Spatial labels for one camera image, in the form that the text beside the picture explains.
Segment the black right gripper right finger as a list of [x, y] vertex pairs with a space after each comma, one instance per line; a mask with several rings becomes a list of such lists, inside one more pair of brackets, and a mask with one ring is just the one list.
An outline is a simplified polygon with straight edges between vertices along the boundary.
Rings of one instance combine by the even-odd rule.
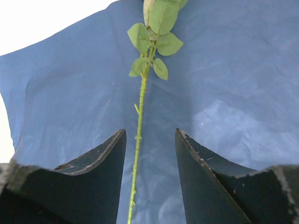
[[182, 129], [175, 149], [189, 224], [296, 224], [299, 167], [256, 171], [200, 145]]

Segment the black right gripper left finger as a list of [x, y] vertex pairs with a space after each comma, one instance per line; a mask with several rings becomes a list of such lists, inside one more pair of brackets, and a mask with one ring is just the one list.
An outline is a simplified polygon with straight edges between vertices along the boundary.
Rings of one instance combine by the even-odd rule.
[[114, 224], [127, 136], [120, 129], [96, 148], [55, 169], [0, 166], [3, 224]]

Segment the blue flower bouquet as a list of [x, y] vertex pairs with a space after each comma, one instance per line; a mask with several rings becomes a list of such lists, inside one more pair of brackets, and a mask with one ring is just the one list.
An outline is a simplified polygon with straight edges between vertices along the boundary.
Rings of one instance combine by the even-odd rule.
[[[54, 168], [127, 131], [117, 223], [125, 224], [141, 78], [127, 31], [141, 0], [119, 0], [55, 35], [0, 58], [2, 94], [23, 164]], [[226, 159], [260, 170], [299, 162], [299, 3], [190, 0], [163, 57], [169, 78], [149, 75], [138, 162], [135, 224], [183, 224], [177, 128]]]

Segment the pink rose spray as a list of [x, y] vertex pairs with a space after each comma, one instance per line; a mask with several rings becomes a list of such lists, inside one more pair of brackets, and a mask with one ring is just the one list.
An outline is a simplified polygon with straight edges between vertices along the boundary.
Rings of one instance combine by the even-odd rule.
[[172, 33], [172, 30], [180, 10], [186, 4], [186, 0], [145, 0], [143, 2], [144, 22], [134, 24], [127, 31], [131, 43], [140, 53], [140, 56], [134, 60], [131, 66], [129, 76], [141, 77], [139, 103], [134, 105], [138, 114], [138, 122], [127, 223], [132, 222], [135, 206], [137, 169], [142, 141], [143, 108], [150, 70], [153, 70], [160, 79], [168, 80], [167, 66], [161, 58], [156, 57], [156, 54], [171, 56], [183, 46], [184, 43]]

